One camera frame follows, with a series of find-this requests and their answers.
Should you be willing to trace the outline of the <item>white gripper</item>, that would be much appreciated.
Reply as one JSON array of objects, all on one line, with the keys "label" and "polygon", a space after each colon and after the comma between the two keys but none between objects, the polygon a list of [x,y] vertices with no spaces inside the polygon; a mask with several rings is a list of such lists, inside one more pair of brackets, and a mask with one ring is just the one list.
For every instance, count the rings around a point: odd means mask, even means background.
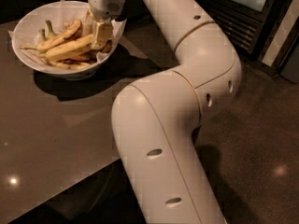
[{"label": "white gripper", "polygon": [[92,49],[102,49],[113,35],[111,21],[94,21],[100,19],[116,19],[120,16],[125,0],[88,0],[87,9],[82,22],[82,35],[93,34]]}]

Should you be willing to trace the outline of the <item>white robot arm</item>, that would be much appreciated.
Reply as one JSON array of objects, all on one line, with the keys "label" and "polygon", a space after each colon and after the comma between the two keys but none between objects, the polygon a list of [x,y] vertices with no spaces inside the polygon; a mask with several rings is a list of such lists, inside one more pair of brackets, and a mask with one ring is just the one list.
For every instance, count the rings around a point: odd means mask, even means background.
[{"label": "white robot arm", "polygon": [[[241,62],[219,25],[194,0],[143,0],[178,65],[140,78],[111,110],[115,143],[149,224],[227,224],[192,132],[234,98]],[[124,0],[88,0],[97,22]]]}]

